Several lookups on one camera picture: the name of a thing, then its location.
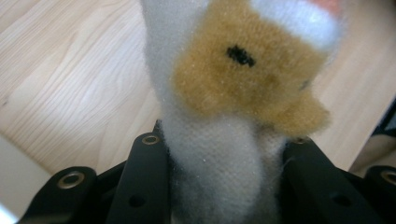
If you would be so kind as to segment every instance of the plush toy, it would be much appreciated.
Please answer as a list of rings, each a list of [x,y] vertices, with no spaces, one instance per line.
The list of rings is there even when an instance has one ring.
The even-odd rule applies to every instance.
[[[146,60],[176,164],[174,223],[277,223],[288,138],[326,125],[315,75],[337,0],[141,0]]]

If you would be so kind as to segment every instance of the brown plush head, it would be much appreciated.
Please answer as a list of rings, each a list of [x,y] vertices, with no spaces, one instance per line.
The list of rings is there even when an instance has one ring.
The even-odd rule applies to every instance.
[[[328,112],[313,98],[310,83],[336,42],[337,24],[310,1],[279,2],[214,0],[208,6],[171,77],[191,113],[207,118],[234,113],[293,137],[326,124]],[[274,11],[278,5],[284,11]],[[320,25],[330,28],[292,13],[319,15],[326,19]],[[326,32],[334,34],[322,38]]]

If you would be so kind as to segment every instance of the light wood surface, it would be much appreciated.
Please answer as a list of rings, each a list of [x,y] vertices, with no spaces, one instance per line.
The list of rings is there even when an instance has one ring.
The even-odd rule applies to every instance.
[[[0,0],[0,133],[51,173],[127,159],[160,117],[137,0]],[[396,9],[356,0],[316,80],[332,125],[314,140],[347,169],[396,92]]]

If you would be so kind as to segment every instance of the white plush body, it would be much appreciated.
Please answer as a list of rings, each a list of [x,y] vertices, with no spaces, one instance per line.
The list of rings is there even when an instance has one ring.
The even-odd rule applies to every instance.
[[[178,167],[172,183],[173,222],[277,223],[276,193],[286,137],[231,114],[195,117],[169,83],[177,55],[210,1],[141,2],[148,69],[162,103],[165,142]]]

